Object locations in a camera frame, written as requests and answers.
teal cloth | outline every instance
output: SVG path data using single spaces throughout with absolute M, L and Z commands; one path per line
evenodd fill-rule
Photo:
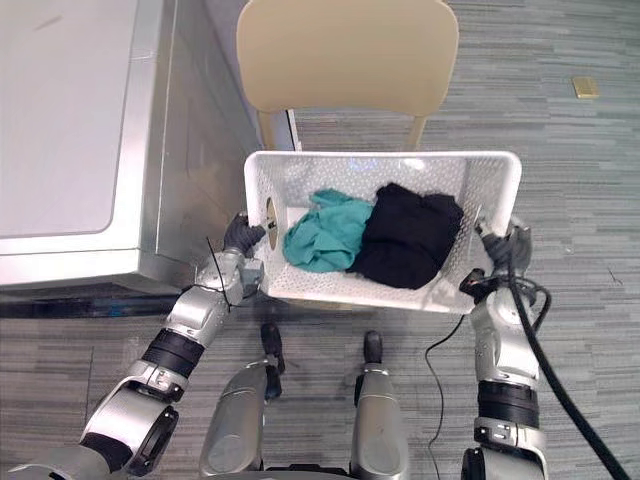
M 285 258 L 309 272 L 346 270 L 360 251 L 373 206 L 333 189 L 320 190 L 310 199 L 317 207 L 285 235 Z

black cable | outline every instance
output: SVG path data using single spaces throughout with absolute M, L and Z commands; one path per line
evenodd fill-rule
M 209 246 L 209 251 L 211 252 L 211 256 L 213 257 L 213 263 L 216 264 L 216 270 L 218 270 L 218 276 L 220 277 L 220 285 L 222 285 L 222 295 L 224 296 L 224 301 L 227 303 L 227 310 L 231 312 L 232 305 L 231 305 L 231 302 L 229 301 L 229 298 L 227 297 L 227 290 L 224 288 L 224 279 L 222 278 L 222 271 L 220 270 L 220 265 L 218 265 L 218 259 L 216 258 L 216 253 L 213 251 L 211 240 L 209 240 L 209 237 L 206 237 L 206 238 L 207 238 L 207 245 Z
M 535 287 L 535 291 L 542 292 L 544 293 L 544 296 L 545 296 L 544 305 L 542 305 L 542 310 L 540 310 L 540 313 L 538 314 L 538 318 L 536 318 L 536 321 L 533 322 L 533 331 L 536 332 L 537 334 L 538 330 L 540 330 L 540 327 L 542 326 L 542 322 L 544 321 L 545 317 L 547 316 L 547 313 L 549 312 L 549 309 L 551 308 L 551 292 L 541 285 L 537 285 Z
M 462 325 L 462 321 L 464 320 L 464 317 L 465 317 L 464 315 L 460 317 L 460 320 L 458 320 L 458 323 L 456 324 L 456 326 L 453 327 L 453 330 L 451 330 L 451 332 L 449 332 L 449 334 L 446 337 L 444 337 L 442 340 L 437 341 L 436 343 L 431 344 L 424 352 L 424 360 L 425 362 L 427 362 L 427 367 L 429 367 L 429 370 L 431 371 L 431 374 L 433 375 L 433 378 L 436 381 L 436 385 L 438 386 L 438 392 L 440 392 L 440 419 L 438 420 L 438 428 L 436 428 L 436 433 L 433 435 L 433 437 L 431 437 L 431 440 L 429 440 L 429 443 L 427 444 L 427 450 L 429 451 L 429 455 L 431 455 L 431 460 L 433 461 L 433 466 L 436 469 L 436 476 L 438 477 L 438 480 L 440 480 L 440 471 L 438 470 L 438 462 L 436 461 L 436 457 L 431 451 L 431 445 L 433 445 L 433 443 L 438 439 L 438 436 L 440 435 L 440 430 L 442 430 L 442 421 L 444 419 L 444 394 L 442 393 L 442 385 L 440 384 L 440 379 L 438 378 L 438 374 L 433 369 L 433 367 L 431 366 L 431 362 L 429 361 L 429 352 L 434 348 L 442 345 L 446 341 L 448 341 L 451 337 L 453 337 L 458 331 L 458 329 L 460 328 L 460 325 Z
M 578 410 L 578 407 L 576 407 L 576 405 L 573 403 L 571 397 L 569 397 L 566 390 L 562 386 L 560 379 L 553 371 L 553 368 L 551 367 L 547 356 L 538 343 L 535 331 L 529 323 L 527 312 L 524 308 L 524 304 L 522 303 L 520 292 L 518 291 L 518 285 L 516 283 L 515 275 L 513 272 L 513 263 L 511 262 L 511 259 L 509 261 L 508 279 L 509 290 L 511 290 L 513 301 L 516 304 L 516 309 L 518 310 L 518 315 L 520 316 L 522 328 L 524 329 L 524 333 L 527 337 L 527 340 L 529 341 L 529 346 L 536 356 L 536 360 L 538 360 L 540 369 L 544 373 L 545 377 L 547 377 L 547 381 L 549 382 L 551 390 L 564 408 L 564 411 L 567 412 L 567 415 L 569 415 L 569 418 L 571 418 L 575 426 L 578 428 L 585 440 L 589 443 L 602 464 L 609 471 L 611 477 L 615 480 L 630 480 L 629 475 L 627 475 L 627 473 L 624 471 L 622 465 L 620 465 L 618 460 L 613 456 L 609 448 L 605 445 L 605 443 L 602 441 L 593 427 L 591 427 L 587 419 L 584 418 L 582 413 L 580 413 L 580 410 Z

beige chair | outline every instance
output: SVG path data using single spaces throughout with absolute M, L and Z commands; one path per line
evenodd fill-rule
M 272 113 L 369 107 L 413 115 L 414 150 L 447 94 L 458 22 L 440 0 L 251 0 L 237 45 L 266 148 Z

black cloth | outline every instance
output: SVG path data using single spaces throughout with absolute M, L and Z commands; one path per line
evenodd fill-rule
M 420 196 L 395 183 L 377 195 L 362 249 L 347 271 L 391 287 L 418 289 L 442 268 L 463 211 L 450 195 Z

chair leg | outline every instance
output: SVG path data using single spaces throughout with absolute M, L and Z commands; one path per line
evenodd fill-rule
M 409 138 L 407 139 L 407 143 L 405 144 L 405 148 L 407 151 L 415 151 L 420 148 L 420 140 L 422 139 L 422 132 L 424 131 L 424 126 L 427 123 L 427 117 L 414 117 L 413 126 L 411 127 L 411 133 L 409 133 Z
M 275 150 L 276 142 L 273 135 L 273 124 L 271 123 L 271 114 L 266 112 L 258 112 L 258 123 L 260 124 L 260 132 L 262 133 L 262 143 L 266 150 Z

